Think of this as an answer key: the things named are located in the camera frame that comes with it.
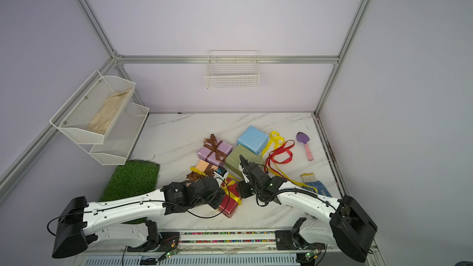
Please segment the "red gift box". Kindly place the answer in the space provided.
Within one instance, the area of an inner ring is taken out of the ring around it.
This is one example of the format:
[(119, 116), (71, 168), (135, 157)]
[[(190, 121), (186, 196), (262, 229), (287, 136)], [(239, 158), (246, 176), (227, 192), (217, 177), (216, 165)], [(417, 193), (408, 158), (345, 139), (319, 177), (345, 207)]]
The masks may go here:
[(234, 176), (229, 176), (220, 187), (224, 190), (225, 195), (219, 205), (219, 212), (227, 218), (231, 218), (241, 205), (241, 196), (237, 189), (238, 180)]

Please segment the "light blue gift box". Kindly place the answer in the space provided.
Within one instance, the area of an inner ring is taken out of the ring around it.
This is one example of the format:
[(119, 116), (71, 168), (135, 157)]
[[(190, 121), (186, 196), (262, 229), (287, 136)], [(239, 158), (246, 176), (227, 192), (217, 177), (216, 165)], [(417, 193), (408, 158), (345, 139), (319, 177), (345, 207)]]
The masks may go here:
[(249, 126), (247, 130), (237, 139), (237, 144), (242, 145), (256, 155), (261, 155), (269, 142), (269, 136), (255, 128)]

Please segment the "yellow ribbon of blue box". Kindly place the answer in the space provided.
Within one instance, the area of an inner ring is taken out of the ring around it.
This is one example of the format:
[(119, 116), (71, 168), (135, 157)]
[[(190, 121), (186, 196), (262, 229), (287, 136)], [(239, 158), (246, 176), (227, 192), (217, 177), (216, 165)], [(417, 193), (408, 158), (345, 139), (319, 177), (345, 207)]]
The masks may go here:
[(286, 141), (277, 131), (269, 134), (269, 141), (261, 153), (264, 160), (264, 172), (271, 172), (275, 176), (282, 177), (300, 188), (307, 188), (311, 192), (318, 192), (315, 187), (309, 186), (304, 182), (293, 180), (285, 173), (280, 166), (287, 165), (293, 161), (294, 155), (292, 149), (295, 145), (294, 140)]

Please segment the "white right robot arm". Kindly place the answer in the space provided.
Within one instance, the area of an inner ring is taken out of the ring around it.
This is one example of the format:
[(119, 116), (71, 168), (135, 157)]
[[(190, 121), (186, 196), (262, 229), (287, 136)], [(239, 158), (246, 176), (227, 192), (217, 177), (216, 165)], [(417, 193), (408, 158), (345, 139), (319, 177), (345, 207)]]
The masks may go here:
[(357, 262), (367, 260), (378, 226), (355, 198), (349, 195), (333, 198), (299, 188), (282, 177), (270, 177), (260, 165), (244, 156), (239, 158), (244, 183), (251, 187), (261, 205), (274, 202), (296, 208), (326, 224), (327, 228), (322, 230), (311, 227), (307, 219), (298, 220), (293, 227), (296, 246), (336, 245)]

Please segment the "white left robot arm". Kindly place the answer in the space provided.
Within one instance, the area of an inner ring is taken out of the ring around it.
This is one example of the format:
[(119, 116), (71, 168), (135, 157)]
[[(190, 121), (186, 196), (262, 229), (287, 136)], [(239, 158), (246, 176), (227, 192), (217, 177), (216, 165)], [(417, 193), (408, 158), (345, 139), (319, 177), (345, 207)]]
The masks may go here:
[(189, 213), (203, 204), (218, 209), (225, 196), (221, 187), (225, 180), (226, 176), (215, 175), (196, 182), (172, 182), (152, 192), (116, 201), (88, 202), (85, 197), (74, 198), (55, 217), (52, 257), (72, 257), (111, 239), (131, 248), (148, 248), (157, 243), (158, 230), (154, 225), (146, 225), (144, 233), (135, 229), (129, 234), (121, 230), (112, 233), (111, 229), (141, 218)]

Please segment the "brown ribbon on orange box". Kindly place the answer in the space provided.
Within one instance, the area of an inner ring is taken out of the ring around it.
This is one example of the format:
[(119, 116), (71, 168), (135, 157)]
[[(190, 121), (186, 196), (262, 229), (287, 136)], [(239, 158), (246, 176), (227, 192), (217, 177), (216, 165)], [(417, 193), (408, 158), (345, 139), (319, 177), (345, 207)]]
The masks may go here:
[(187, 180), (196, 182), (204, 177), (214, 177), (214, 172), (216, 169), (207, 167), (204, 171), (201, 171), (195, 167), (191, 167), (191, 173), (187, 175)]

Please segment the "orange gift box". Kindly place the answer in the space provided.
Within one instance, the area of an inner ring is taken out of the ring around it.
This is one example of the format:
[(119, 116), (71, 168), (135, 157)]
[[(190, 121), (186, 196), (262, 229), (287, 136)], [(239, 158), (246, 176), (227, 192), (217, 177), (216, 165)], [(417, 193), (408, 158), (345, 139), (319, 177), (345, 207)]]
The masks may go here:
[(211, 167), (211, 168), (214, 168), (214, 169), (217, 169), (218, 166), (215, 166), (211, 163), (208, 163), (207, 161), (203, 161), (203, 160), (200, 160), (199, 163), (196, 165), (196, 166), (193, 166), (201, 171), (204, 171), (207, 167)]

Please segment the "purple gift box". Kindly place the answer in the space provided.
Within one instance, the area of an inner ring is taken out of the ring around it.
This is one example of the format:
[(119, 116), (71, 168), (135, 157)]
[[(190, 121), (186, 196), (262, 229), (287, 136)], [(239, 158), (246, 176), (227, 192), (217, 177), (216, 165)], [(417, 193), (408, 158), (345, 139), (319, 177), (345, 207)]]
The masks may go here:
[(218, 139), (208, 138), (203, 141), (202, 148), (197, 152), (199, 159), (214, 166), (224, 166), (226, 158), (233, 150), (233, 146)]

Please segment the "brown ribbon on purple box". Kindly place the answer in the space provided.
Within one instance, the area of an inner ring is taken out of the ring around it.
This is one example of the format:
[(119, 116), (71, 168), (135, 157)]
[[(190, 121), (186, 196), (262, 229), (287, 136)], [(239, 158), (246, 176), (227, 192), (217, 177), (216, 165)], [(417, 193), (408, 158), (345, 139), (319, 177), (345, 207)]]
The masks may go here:
[(222, 141), (218, 141), (214, 134), (211, 134), (210, 138), (205, 139), (203, 143), (204, 143), (203, 146), (210, 150), (210, 153), (206, 156), (206, 159), (208, 159), (214, 153), (216, 160), (218, 161), (226, 160), (227, 154), (219, 150), (219, 145), (222, 143)]

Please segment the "blue dotted work glove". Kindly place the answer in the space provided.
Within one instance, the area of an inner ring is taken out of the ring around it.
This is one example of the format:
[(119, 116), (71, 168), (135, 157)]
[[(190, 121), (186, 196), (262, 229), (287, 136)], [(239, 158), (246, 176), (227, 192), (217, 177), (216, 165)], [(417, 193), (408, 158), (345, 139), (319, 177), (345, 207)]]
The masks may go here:
[(331, 193), (328, 191), (325, 185), (315, 177), (314, 173), (302, 174), (301, 180), (303, 188), (313, 191), (324, 197), (331, 197)]

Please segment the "green artificial grass mat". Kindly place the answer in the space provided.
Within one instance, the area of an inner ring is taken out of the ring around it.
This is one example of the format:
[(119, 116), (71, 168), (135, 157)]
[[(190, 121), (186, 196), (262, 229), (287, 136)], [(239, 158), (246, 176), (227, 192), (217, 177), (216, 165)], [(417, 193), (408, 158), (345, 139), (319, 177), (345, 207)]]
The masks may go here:
[(156, 190), (159, 172), (160, 165), (153, 161), (127, 161), (116, 168), (100, 202), (136, 197)]

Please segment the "beige cloth in shelf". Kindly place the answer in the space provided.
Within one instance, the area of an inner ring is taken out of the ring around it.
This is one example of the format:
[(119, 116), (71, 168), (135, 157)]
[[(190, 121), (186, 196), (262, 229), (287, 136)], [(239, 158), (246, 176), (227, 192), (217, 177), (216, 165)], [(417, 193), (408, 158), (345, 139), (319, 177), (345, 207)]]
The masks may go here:
[(129, 92), (130, 89), (114, 92), (111, 96), (106, 98), (101, 109), (91, 119), (86, 130), (92, 133), (105, 135), (119, 109), (124, 104), (125, 99), (128, 97)]

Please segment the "white two-tier mesh shelf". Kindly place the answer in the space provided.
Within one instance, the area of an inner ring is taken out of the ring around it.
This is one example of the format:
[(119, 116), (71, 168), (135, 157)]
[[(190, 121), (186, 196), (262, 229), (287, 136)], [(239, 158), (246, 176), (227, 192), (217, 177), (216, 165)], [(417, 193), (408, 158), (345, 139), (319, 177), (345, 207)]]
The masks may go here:
[(133, 102), (136, 83), (95, 71), (50, 124), (102, 166), (124, 165), (149, 115)]

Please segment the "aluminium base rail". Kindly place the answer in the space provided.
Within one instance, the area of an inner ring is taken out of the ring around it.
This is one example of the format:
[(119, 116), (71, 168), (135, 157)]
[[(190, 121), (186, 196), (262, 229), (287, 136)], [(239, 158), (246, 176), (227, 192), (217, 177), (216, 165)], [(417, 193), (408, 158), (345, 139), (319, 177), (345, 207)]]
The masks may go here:
[(299, 248), (289, 230), (163, 232), (171, 240), (155, 251), (97, 248), (70, 266), (357, 266), (326, 242)]

